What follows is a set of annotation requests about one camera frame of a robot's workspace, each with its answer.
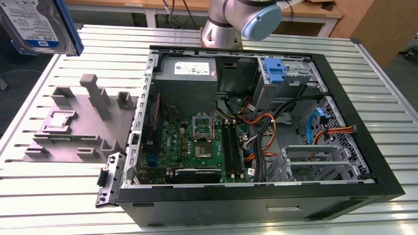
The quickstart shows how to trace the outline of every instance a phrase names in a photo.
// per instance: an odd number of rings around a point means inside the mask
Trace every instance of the aluminum slat table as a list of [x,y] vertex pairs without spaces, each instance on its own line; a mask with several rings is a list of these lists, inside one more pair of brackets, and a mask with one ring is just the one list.
[[346,39],[271,35],[245,49],[328,57],[406,195],[333,221],[139,228],[122,208],[95,208],[103,164],[26,163],[24,150],[54,104],[56,86],[87,94],[79,79],[98,75],[109,95],[141,93],[150,45],[199,46],[199,32],[84,25],[80,57],[55,55],[0,140],[2,234],[406,234],[418,231],[418,115],[362,45]]

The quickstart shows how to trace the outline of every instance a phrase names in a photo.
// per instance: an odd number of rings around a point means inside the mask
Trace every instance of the sticker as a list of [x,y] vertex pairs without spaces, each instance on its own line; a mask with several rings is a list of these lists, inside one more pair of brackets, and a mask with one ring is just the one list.
[[59,38],[46,16],[38,10],[39,0],[2,0],[2,8],[20,34],[34,46],[56,47]]
[[251,175],[251,176],[255,176],[255,169],[249,168],[249,173],[247,174]]
[[145,5],[138,4],[138,3],[126,3],[125,5],[126,5],[126,6],[141,6],[141,7],[143,7],[143,6],[145,6]]
[[255,110],[255,107],[254,107],[251,104],[247,105],[247,108],[249,108],[251,111]]
[[210,75],[210,64],[203,62],[177,62],[175,74]]

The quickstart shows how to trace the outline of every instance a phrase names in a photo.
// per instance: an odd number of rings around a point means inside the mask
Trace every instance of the hard drive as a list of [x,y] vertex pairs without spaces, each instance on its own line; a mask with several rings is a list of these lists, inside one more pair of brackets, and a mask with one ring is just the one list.
[[82,54],[82,39],[63,0],[0,0],[0,23],[22,54]]

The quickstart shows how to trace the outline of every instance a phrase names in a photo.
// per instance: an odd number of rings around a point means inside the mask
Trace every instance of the motherboard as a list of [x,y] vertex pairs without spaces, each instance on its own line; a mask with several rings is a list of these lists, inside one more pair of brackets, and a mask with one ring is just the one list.
[[[195,139],[197,133],[210,133],[211,138]],[[221,181],[242,183],[245,177],[243,156],[239,143],[247,138],[245,124],[209,122],[205,120],[170,120],[163,124],[162,150],[158,155],[147,154],[150,184],[166,184],[171,169],[218,169]]]

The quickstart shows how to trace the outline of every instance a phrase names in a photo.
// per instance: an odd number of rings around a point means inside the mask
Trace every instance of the blue hard drive label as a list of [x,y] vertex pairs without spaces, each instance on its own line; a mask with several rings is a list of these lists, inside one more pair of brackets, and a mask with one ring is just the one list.
[[0,0],[0,6],[20,37],[36,47],[56,47],[59,38],[47,17],[38,10],[39,0]]

